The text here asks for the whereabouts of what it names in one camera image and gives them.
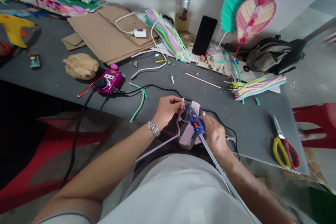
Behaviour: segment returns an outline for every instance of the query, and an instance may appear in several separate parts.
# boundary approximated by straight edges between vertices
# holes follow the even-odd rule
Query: phone
[[[195,43],[192,48],[193,54],[205,56],[217,23],[217,19],[208,16],[202,17],[201,24],[199,25],[196,35]]]

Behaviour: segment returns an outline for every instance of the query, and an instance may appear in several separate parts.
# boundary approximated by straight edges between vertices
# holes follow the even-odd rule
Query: bracelet
[[[153,123],[152,120],[148,121],[147,122],[147,126],[148,128],[152,131],[153,135],[155,137],[158,137],[160,135],[160,131],[159,129],[157,128],[157,126]]]

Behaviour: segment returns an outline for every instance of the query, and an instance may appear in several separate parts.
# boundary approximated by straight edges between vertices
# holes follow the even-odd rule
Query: cardboard sheet
[[[120,5],[111,5],[106,8],[100,9],[97,11],[100,15],[102,15],[107,22],[109,22],[113,27],[115,27],[123,36],[127,37],[131,42],[136,44],[137,46],[141,47],[144,46],[147,43],[152,42],[152,37],[150,35],[150,28],[146,26],[140,19],[138,19],[135,15],[127,16],[120,21],[118,21],[118,26],[120,29],[130,32],[134,29],[144,29],[147,32],[147,38],[136,38],[134,35],[124,33],[120,31],[116,25],[115,21],[118,18],[121,18],[123,16],[126,16],[127,14],[130,14],[131,12],[128,11],[126,8]],[[156,32],[153,31],[153,38],[156,38],[158,35]]]
[[[108,64],[124,60],[154,45],[153,41],[140,47],[135,45],[98,13],[71,17],[68,21],[93,53]]]
[[[86,46],[85,42],[78,33],[73,33],[65,38],[62,38],[61,41],[68,51]]]
[[[98,59],[106,64],[112,64],[154,46],[152,37],[142,39],[130,34],[125,35],[113,25],[112,21],[127,13],[129,11],[123,7],[108,6],[100,13],[70,17],[68,22]],[[127,18],[121,20],[122,29],[129,30],[133,27],[148,30],[136,16]]]

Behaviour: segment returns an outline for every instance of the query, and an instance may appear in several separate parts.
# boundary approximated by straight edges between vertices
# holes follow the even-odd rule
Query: gray table
[[[24,9],[23,5],[16,3],[11,3],[10,7]],[[67,22],[46,17],[29,17],[28,19],[38,24],[42,29],[37,43],[30,49],[30,52],[40,54],[42,68],[36,71],[30,69],[27,52],[24,51],[6,64],[0,65],[0,79],[64,100],[84,104],[88,93],[80,99],[77,98],[77,95],[87,86],[87,83],[81,83],[69,76],[65,72],[62,60],[76,53],[86,53],[93,58],[96,58],[95,55],[88,47],[71,52],[66,50],[61,38],[73,33],[72,27]],[[0,41],[9,42],[3,27],[0,29],[2,29]],[[301,167],[297,171],[309,174],[293,112],[286,94],[265,92],[258,95],[260,106],[256,105],[254,98],[248,98],[245,100],[245,104],[242,104],[234,100],[228,89],[229,84],[223,82],[228,79],[223,75],[197,67],[194,63],[185,64],[173,58],[168,59],[171,61],[171,65],[166,64],[158,71],[142,72],[134,80],[130,80],[130,77],[137,70],[157,66],[155,60],[161,60],[161,57],[142,55],[119,62],[119,71],[127,77],[121,89],[126,92],[135,90],[128,84],[129,81],[138,86],[155,84],[167,89],[176,89],[183,97],[200,103],[205,110],[215,111],[224,124],[236,131],[240,155],[280,167],[272,152],[272,143],[276,136],[272,118],[274,114],[283,134],[290,140],[300,156]],[[138,68],[133,65],[135,60],[138,62]],[[218,89],[187,76],[184,74],[185,72],[222,88]],[[172,84],[171,76],[175,78],[175,84]],[[135,119],[140,123],[145,123],[153,117],[160,97],[177,95],[175,92],[162,91],[155,87],[147,88],[146,92],[149,99],[145,100]],[[128,98],[115,97],[106,100],[99,94],[95,94],[89,107],[129,120],[139,107],[141,98],[142,95],[138,94]],[[228,135],[234,136],[230,130],[227,129],[226,132]]]

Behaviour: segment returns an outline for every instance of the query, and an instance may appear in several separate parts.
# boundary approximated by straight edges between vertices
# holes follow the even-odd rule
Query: red scissors handle
[[[299,155],[296,151],[296,149],[291,145],[291,143],[288,141],[287,138],[283,139],[284,143],[285,143],[285,150],[286,150],[286,153],[287,153],[287,156],[289,158],[289,161],[290,161],[290,165],[293,169],[299,169],[300,167],[300,158],[299,158]],[[294,154],[294,157],[295,157],[295,163],[296,165],[293,164],[293,161],[292,161],[292,155],[291,155],[291,152],[290,150],[293,152]]]

